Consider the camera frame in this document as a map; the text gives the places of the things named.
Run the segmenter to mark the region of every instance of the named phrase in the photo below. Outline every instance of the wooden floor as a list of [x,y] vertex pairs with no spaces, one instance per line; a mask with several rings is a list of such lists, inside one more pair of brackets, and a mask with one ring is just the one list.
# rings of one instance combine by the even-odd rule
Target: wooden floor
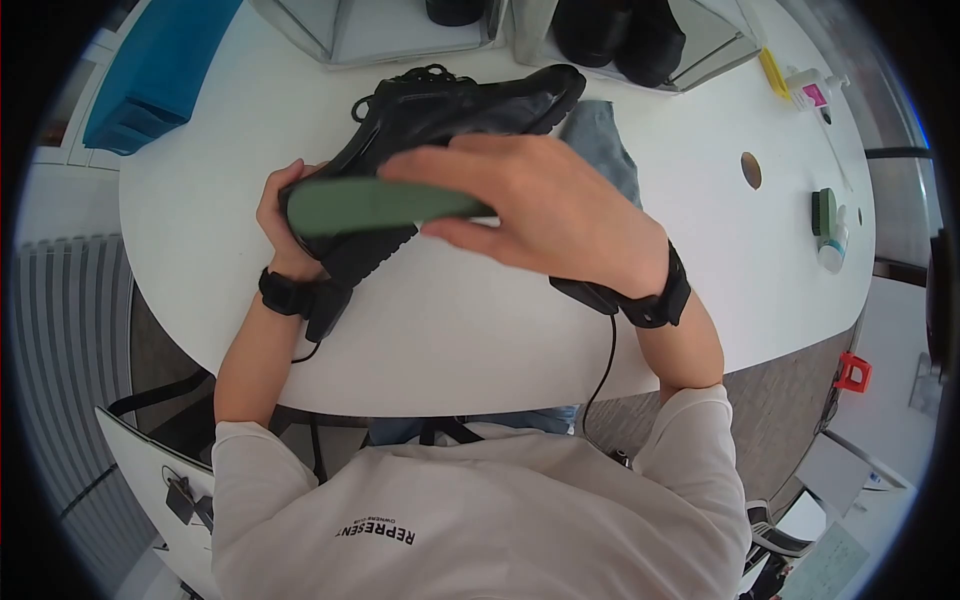
[[[133,297],[131,331],[135,392],[183,379],[198,368],[163,331],[138,291]],[[852,330],[724,378],[733,405],[737,470],[748,499],[770,499],[777,512],[800,489],[799,481],[787,478],[813,439],[840,352],[850,346],[851,339]],[[204,385],[187,398],[137,411],[138,426],[150,431],[209,394],[210,387]],[[606,448],[633,455],[650,434],[657,409],[657,394],[596,402],[589,414],[590,436]]]

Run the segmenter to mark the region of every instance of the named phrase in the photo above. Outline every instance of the sneaker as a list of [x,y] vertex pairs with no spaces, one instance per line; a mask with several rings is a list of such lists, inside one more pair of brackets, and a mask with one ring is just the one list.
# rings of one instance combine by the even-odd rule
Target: sneaker
[[[322,169],[280,190],[280,210],[286,212],[290,193],[303,181],[372,176],[398,152],[445,146],[460,133],[550,133],[576,105],[586,85],[569,64],[495,84],[457,77],[439,64],[411,69],[380,82],[372,95],[353,105],[353,119],[360,123],[357,133]],[[367,111],[361,117],[364,105]],[[416,233],[411,223],[308,239],[294,235],[332,278],[353,287]]]

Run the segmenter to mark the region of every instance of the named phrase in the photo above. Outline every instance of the grey cloth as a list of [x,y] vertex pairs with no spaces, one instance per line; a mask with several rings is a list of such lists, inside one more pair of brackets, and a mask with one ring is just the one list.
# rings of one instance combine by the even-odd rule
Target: grey cloth
[[560,139],[616,186],[637,208],[640,186],[636,182],[636,164],[620,141],[613,121],[613,103],[606,100],[582,100],[566,117]]

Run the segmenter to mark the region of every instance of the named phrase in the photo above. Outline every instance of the red clip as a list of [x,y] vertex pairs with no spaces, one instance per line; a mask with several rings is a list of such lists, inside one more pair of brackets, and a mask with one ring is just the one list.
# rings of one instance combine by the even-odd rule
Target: red clip
[[[870,366],[870,363],[851,352],[843,352],[840,354],[840,362],[843,363],[843,368],[840,371],[840,379],[833,382],[833,387],[840,388],[841,390],[850,390],[858,394],[866,392],[867,386],[870,385],[870,373],[874,370],[874,368]],[[853,379],[854,369],[860,371],[859,381]]]

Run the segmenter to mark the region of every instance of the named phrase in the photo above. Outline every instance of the white wall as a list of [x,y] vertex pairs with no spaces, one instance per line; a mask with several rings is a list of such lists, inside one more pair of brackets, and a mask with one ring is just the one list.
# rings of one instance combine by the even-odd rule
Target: white wall
[[120,232],[119,173],[35,164],[24,185],[14,247],[26,242]]
[[874,277],[853,353],[873,366],[864,394],[840,394],[831,435],[862,450],[904,483],[923,479],[936,423],[909,407],[917,363],[926,347],[926,290]]

